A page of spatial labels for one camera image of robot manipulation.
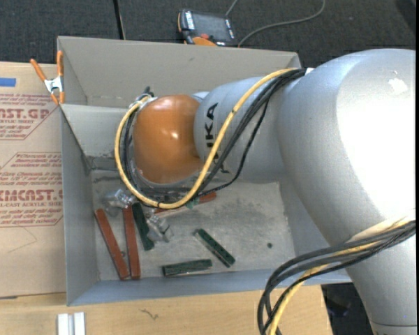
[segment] metal clamp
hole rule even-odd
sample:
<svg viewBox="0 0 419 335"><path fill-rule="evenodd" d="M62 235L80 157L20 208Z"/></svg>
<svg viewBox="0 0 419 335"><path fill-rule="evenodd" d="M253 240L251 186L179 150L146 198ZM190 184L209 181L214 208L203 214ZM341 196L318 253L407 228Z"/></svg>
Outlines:
<svg viewBox="0 0 419 335"><path fill-rule="evenodd" d="M47 90L50 92L51 99L57 105L59 103L65 102L65 91L64 91L64 53L62 51L57 51L56 56L56 64L57 64L57 77L49 80L46 78L42 68L38 65L35 59L30 59L29 63L34 67L36 70L37 76L41 79L41 81L47 87ZM54 90L59 90L59 100L56 98L54 94Z"/></svg>

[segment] black power cable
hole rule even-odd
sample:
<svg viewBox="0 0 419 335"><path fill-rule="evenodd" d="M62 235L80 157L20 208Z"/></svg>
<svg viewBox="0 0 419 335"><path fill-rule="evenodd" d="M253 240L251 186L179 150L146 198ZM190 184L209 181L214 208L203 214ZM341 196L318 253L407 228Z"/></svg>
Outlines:
<svg viewBox="0 0 419 335"><path fill-rule="evenodd" d="M291 288L296 286L297 284L306 281L307 279L313 278L315 276L320 276L322 274L330 273L332 271L343 269L345 267L350 267L351 265L355 265L367 258L370 258L371 256L383 251L384 249L390 248L392 246L395 246L396 244L399 244L409 237L413 236L416 233L416 220L410 221L404 225L398 226L394 229L391 229L386 232L382 232L381 234L377 234L371 237L368 237L366 239L362 239L359 241L354 242L348 242L346 244L340 244L338 246L324 248L323 250L318 250L312 253L308 253L306 255L302 255L300 257L294 258L293 260L285 263L284 265L280 266L269 278L267 281L267 285L265 286L264 293L262 297L260 298L260 302L258 305L258 312L257 312L257 318L258 318L258 327L261 334L265 334L267 331L267 328L270 326L273 318L275 317L277 313L277 309L279 308L279 305L284 300L288 292L290 292ZM357 246L365 246L367 244L374 244L368 248L366 248L363 251L357 251L353 252L351 254L342 254L342 255L333 255L327 258L320 258L317 260L314 260L312 262L308 262L305 265L296 267L294 269L287 270L283 273L284 270L291 268L292 266L303 262L308 259L320 257L322 255L332 254L332 253L338 253L341 251L347 251L352 250L352 248L355 248ZM296 273L299 273L301 271L305 271L308 269L313 269L314 267L318 267L320 265L329 265L333 263L340 262L340 265L337 266L331 266L327 269L323 269L320 271L317 271L315 273L312 273L308 276L304 276L302 278L299 278L294 282L292 285L290 285L280 296L274 307L271 307L270 304L270 293L275 289L282 281L287 279L288 277L295 275ZM263 312L264 308L267 311L268 320L264 324L263 322Z"/></svg>

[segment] black cable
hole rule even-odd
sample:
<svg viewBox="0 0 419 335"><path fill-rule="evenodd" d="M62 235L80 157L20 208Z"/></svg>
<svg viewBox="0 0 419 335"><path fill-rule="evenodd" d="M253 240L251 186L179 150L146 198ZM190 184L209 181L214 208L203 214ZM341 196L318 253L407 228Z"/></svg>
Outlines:
<svg viewBox="0 0 419 335"><path fill-rule="evenodd" d="M363 258L363 259L366 259L370 255L373 255L373 254L375 254L379 251L382 251L385 248L388 248L390 246L394 246L395 244L398 244L398 243L404 241L405 239L411 237L415 232L416 232L416 221L411 221L411 222L407 223L406 225L399 226L398 228L395 228L394 230L383 232L382 234L378 234L376 236L368 237L368 238L364 239L365 241L367 241L366 244L373 244L373 243L376 243L376 241L378 242L378 244L370 246L369 248L364 250L364 252L360 251L360 253L364 253L365 258ZM352 248L355 248L355 247L358 246L357 243L355 243L355 245L354 245L353 242L348 243L348 245L349 245L349 247L344 249L343 251L345 251L347 249L352 249ZM357 259L355 259L354 262L358 262L358 261L363 260L362 256L358 256L356 258ZM352 265L352 264L350 262L345 262L344 264L339 265L337 267L331 267L329 269L319 271L319 272L316 273L316 275L325 274L325 273L328 273L330 271L334 271L334 270L337 270L337 269L347 267L349 265ZM307 264L306 266L307 266L307 267L305 267L306 269L303 268L303 270L308 270L308 269L313 268L309 264ZM273 289L275 289L278 286L278 284L280 284L283 280L288 278L288 274L286 272L286 273L284 273L284 274L282 274L278 277L275 277L275 281L271 281L271 278L272 277L270 277L269 281L267 282L268 286L266 287L266 289L264 291L264 294L261 297L261 301L263 301L264 299L270 301L271 291L273 291ZM260 308L258 308L258 314L262 313L262 311L263 311L263 306L262 306L261 310L260 310ZM272 313L269 310L267 310L267 313L269 314L270 317L272 317Z"/></svg>
<svg viewBox="0 0 419 335"><path fill-rule="evenodd" d="M273 289L275 289L278 284L280 284L284 279L288 278L289 276L292 276L295 274L295 272L293 271L293 269L291 271L287 271L283 274L281 274L279 276L279 274L281 272L283 272L285 269L288 269L290 267L292 267L293 265L303 262L305 260L311 259L311 258L315 258L315 257L321 257L322 255L326 255L326 254L331 254L331 253L338 253L341 251L345 251L347 249L351 249L354 247L358 247L358 246L364 246L367 244L372 244L374 242L382 242L385 241L386 239L390 238L390 237L396 237L397 235L399 235L401 232L407 232L409 230L411 230L413 227L413 222L407 223L405 225L399 226L398 228L389 230L387 232L381 233L381 234L376 234L370 237L367 237L365 239L360 239L358 241L352 241L352 242L348 242L346 244L340 244L338 246L333 246L333 247L328 247L328 248L324 248L321 250L317 250L314 252L310 252L307 253L305 255L301 255L300 257L296 257L288 262L286 262L284 265L280 266L268 279L267 281L267 285L265 286L265 290L264 293L262 294L260 301L259 301L259 305L258 305L258 326L259 328L263 328L263 310L264 310L264 306L265 306L265 310L267 311L268 316L271 316L271 312L272 312L272 308L271 308L271 304L270 304L270 293L271 291L273 291ZM315 263L307 263L305 264L303 267L300 267L300 271L305 271L308 269L311 269L313 267L317 267L319 265L322 264L326 264L326 263L322 263L322 262L315 262Z"/></svg>
<svg viewBox="0 0 419 335"><path fill-rule="evenodd" d="M112 1L113 1L113 9L115 10L115 17L117 18L119 39L126 40L126 34L124 33L124 27L123 27L121 14L119 12L118 0L112 0Z"/></svg>
<svg viewBox="0 0 419 335"><path fill-rule="evenodd" d="M329 252L332 253L331 250L334 250L334 252L338 252L338 251L345 251L346 249L352 249L356 246L362 246L365 244L373 244L375 242L378 242L377 245L374 246L370 246L369 248L367 248L364 251L360 251L359 255L357 252L355 252L353 255L353 259L350 261L345 261L344 262L344 256L348 256L348 255L341 255L340 257L336 257L333 256L331 258L334 258L334 262L341 262L340 265L338 266L332 266L329 267L327 269L324 270L320 270L310 276L305 276L304 278L300 278L298 279L296 282L294 282L290 287L288 287L286 289L286 291L280 296L280 298L278 299L278 301L276 302L276 304L274 305L274 308L271 309L268 308L267 309L267 314L269 316L269 320L265 323L263 323L263 311L264 311L264 307L270 306L270 293L271 291L273 291L273 289L275 289L278 284L280 284L284 279L288 278L289 276L294 275L294 269L285 272L284 274L281 274L280 276L277 276L276 273L277 271L275 271L273 273L273 275L271 275L271 277L269 278L269 280L267 281L267 286L266 289L263 293L263 296L260 298L260 302L258 305L258 313L257 313L257 317L258 317L258 327L260 330L261 334L264 334L266 329L268 328L268 326L270 325L273 317L276 314L276 311L280 305L280 303L284 300L285 296L288 294L288 291L290 291L290 289L297 285L298 283L301 283L303 281L306 281L309 278L313 278L315 276L319 276L321 274L326 274L329 273L331 271L335 271L338 269L343 269L345 267L349 267L351 265L354 265L358 262L361 262L362 260L365 260L375 254L377 254L378 252L383 251L384 249L387 249L389 247L395 246L398 243L403 242L404 240L408 239L409 237L411 237L412 235L414 235L414 233L416 233L416 221L411 221L403 226L399 226L393 230L389 230L387 232L383 232L381 234L377 234L371 237L367 237L366 239L362 239L359 241L354 241L354 242L349 242L347 244L341 244L339 246L335 246L335 247L329 247L329 248L324 248L324 250L319 250L319 251L315 251L312 253L308 253L307 255L303 255L301 257L295 258L294 260L291 260L289 262L287 262L286 264L284 264L283 266L281 266L280 268L289 268L292 265L294 265L295 263L297 263L297 261L301 258L313 258L313 254L317 254L317 255L322 255L323 253ZM316 260L315 263L309 262L303 266L300 266L300 270L308 270L308 269L312 269L313 267L317 267L318 265L315 265L316 263L318 263L318 265L323 265L323 259L322 260Z"/></svg>
<svg viewBox="0 0 419 335"><path fill-rule="evenodd" d="M354 260L351 260L349 262L342 263L342 264L337 265L337 266L332 266L330 268L323 269L323 270L320 270L320 271L318 271L316 273L313 273L313 274L310 274L308 276L299 278L291 286L289 286L288 288L286 288L286 290L283 292L283 294L278 298L276 304L274 305L272 314L269 317L269 320L265 324L264 331L267 330L268 326L273 321L273 317L276 315L276 312L278 311L278 308L279 308L280 304L285 299L285 297L288 294L288 292L290 292L290 290L293 287L295 287L297 284L302 283L302 282L305 282L306 280L308 280L310 278L313 278L315 276L320 276L322 274L327 274L327 273L330 273L330 272L335 271L335 270L339 270L339 269L343 269L343 268L346 268L346 267L350 267L352 265L356 265L357 263L362 262L363 260L366 260L366 259L372 257L373 255L376 255L377 253L379 253L379 252L381 252L381 251L383 251L383 250L385 250L387 248L396 246L397 244L399 244L399 243L407 240L409 237L413 236L414 233L416 233L416 227L414 227L411 230L405 231L405 232L403 232L403 233L401 233L401 234L399 234L397 236L394 236L394 237L390 238L389 240L383 242L383 244L379 244L378 246L372 246L372 247L370 247L369 248L369 252L366 252L364 255L358 256Z"/></svg>

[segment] black device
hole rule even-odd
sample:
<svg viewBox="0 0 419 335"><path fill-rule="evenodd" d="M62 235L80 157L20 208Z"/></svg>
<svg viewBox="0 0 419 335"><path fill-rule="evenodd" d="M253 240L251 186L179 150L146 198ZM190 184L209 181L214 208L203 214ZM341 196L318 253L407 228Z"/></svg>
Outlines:
<svg viewBox="0 0 419 335"><path fill-rule="evenodd" d="M178 28L183 40L190 45L198 44L194 38L203 38L218 46L237 45L233 24L225 15L183 9L179 12Z"/></svg>

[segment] gray box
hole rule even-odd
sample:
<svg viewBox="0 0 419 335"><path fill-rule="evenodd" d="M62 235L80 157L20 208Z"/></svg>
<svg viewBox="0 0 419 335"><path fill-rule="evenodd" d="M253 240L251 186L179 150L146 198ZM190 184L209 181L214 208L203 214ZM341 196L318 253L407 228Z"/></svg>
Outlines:
<svg viewBox="0 0 419 335"><path fill-rule="evenodd" d="M168 217L169 243L144 251L142 278L120 281L94 219L101 196L123 188L113 158L116 128L146 86L157 95L195 94L220 84L300 67L294 52L59 37L66 104L61 106L67 304L120 302L260 290L296 255L327 246L290 185L234 183L217 198ZM280 187L286 187L281 199ZM109 217L125 249L122 216ZM194 236L204 228L236 258L227 268ZM211 258L205 274L164 278L161 266ZM287 280L288 285L294 278ZM345 272L308 284L349 282Z"/></svg>

